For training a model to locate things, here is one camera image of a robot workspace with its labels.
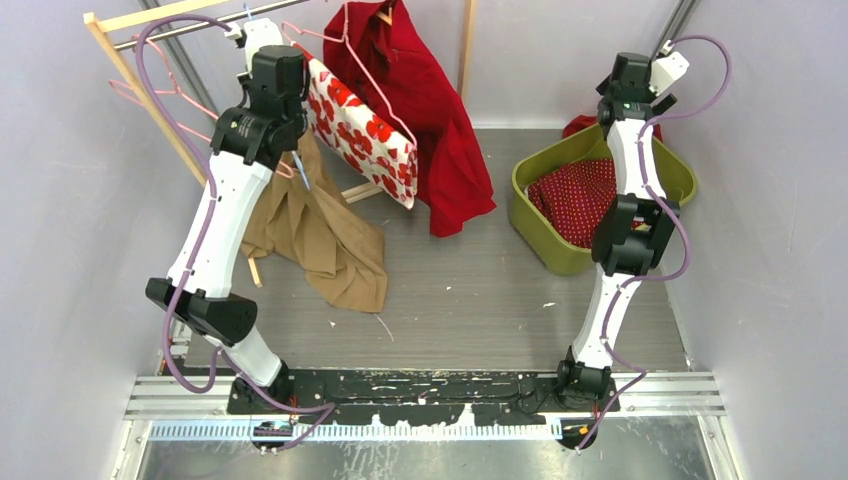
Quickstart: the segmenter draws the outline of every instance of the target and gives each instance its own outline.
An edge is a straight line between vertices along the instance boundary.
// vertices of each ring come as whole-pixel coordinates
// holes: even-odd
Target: polka dot cloth
[[[607,158],[566,164],[543,175],[527,188],[527,197],[566,242],[592,248],[615,192],[615,164]]]

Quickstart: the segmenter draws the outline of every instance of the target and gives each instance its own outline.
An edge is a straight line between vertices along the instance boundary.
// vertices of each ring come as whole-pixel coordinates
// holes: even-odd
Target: tan cloth
[[[383,232],[347,205],[324,172],[310,130],[298,147],[311,190],[297,173],[293,179],[274,175],[256,202],[242,251],[248,257],[277,252],[299,263],[309,284],[335,307],[379,312],[388,288]],[[286,153],[283,161],[291,160]]]

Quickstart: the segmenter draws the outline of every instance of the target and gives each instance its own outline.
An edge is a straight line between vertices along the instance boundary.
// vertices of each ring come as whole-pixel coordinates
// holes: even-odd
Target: white cloth with red flowers
[[[418,192],[415,147],[315,58],[309,59],[309,124],[359,173],[412,208]]]

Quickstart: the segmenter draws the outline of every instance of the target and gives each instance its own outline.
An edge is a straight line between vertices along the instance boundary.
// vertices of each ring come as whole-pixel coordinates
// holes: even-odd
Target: wooden clothes rack
[[[156,122],[156,125],[159,127],[162,133],[165,134],[165,137],[168,139],[168,142],[171,143],[171,145],[174,147],[174,150],[176,150],[177,154],[182,159],[186,168],[189,169],[191,174],[198,181],[198,183],[200,183],[201,186],[205,186],[206,177],[203,174],[203,170],[201,169],[200,165],[197,164],[194,157],[191,155],[191,152],[189,151],[188,147],[177,135],[177,132],[174,131],[173,127],[171,127],[171,125],[168,124],[168,122],[165,120],[165,117],[163,117],[159,110],[156,109],[156,106],[153,104],[153,100],[144,90],[144,87],[142,86],[141,81],[138,79],[135,70],[130,66],[127,59],[124,58],[123,55],[121,55],[122,50],[132,48],[133,46],[135,46],[135,42],[128,41],[116,44],[113,43],[113,41],[109,37],[109,34],[117,30],[123,30],[130,27],[137,27],[139,25],[148,24],[150,22],[165,17],[170,17],[172,15],[194,12],[202,8],[226,3],[227,1],[229,0],[183,0],[181,2],[163,5],[161,7],[151,8],[149,10],[142,10],[140,12],[135,12],[115,18],[109,18],[106,20],[99,20],[93,12],[89,12],[83,15],[83,21],[85,22],[88,31],[91,32],[91,35],[94,37],[94,40],[97,41],[97,44],[100,45],[100,48],[103,49],[103,51],[106,53],[106,56],[109,57],[109,60],[111,60],[112,63],[115,65],[115,68],[118,69],[118,72],[124,78],[124,81],[130,87],[132,87],[133,92],[141,101],[141,104],[144,109],[147,110],[147,113],[153,118],[153,121]],[[251,9],[251,11],[253,15],[260,15],[262,13],[266,13],[279,8],[303,3],[305,1],[307,0],[287,0],[274,2],[261,7],[253,8]],[[469,56],[471,52],[471,37],[473,36],[473,21],[474,13],[476,11],[476,5],[477,0],[465,0],[465,23],[463,26],[462,35],[463,44],[460,50],[459,81],[457,83],[459,93],[463,98],[465,97],[465,88],[467,85]],[[218,18],[218,20],[227,23],[247,18],[247,16],[247,12],[239,11],[238,13],[220,17]],[[387,15],[387,19],[387,23],[391,24],[391,13]],[[170,38],[177,35],[201,30],[209,26],[210,25],[208,23],[201,22],[188,27],[176,28],[164,33],[152,35],[150,39],[154,41],[161,40],[164,38]],[[344,192],[342,192],[342,194],[348,203],[353,203],[368,198],[372,195],[376,195],[380,192],[382,192],[382,190],[379,187],[369,182],[345,190]],[[256,259],[248,257],[247,262],[250,267],[251,276],[253,277],[253,283],[255,283],[257,287],[261,287],[262,277],[259,274],[259,268],[256,265]]]

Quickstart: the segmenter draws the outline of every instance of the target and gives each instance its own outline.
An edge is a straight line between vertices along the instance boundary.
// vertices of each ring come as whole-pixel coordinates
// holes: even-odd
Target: green basket
[[[662,142],[653,139],[654,161],[663,190],[671,200],[685,205],[697,190],[695,174]],[[509,221],[524,237],[548,270],[574,275],[592,266],[592,252],[566,242],[530,202],[524,189],[539,177],[581,160],[612,158],[599,125],[582,130],[518,162],[512,171]]]

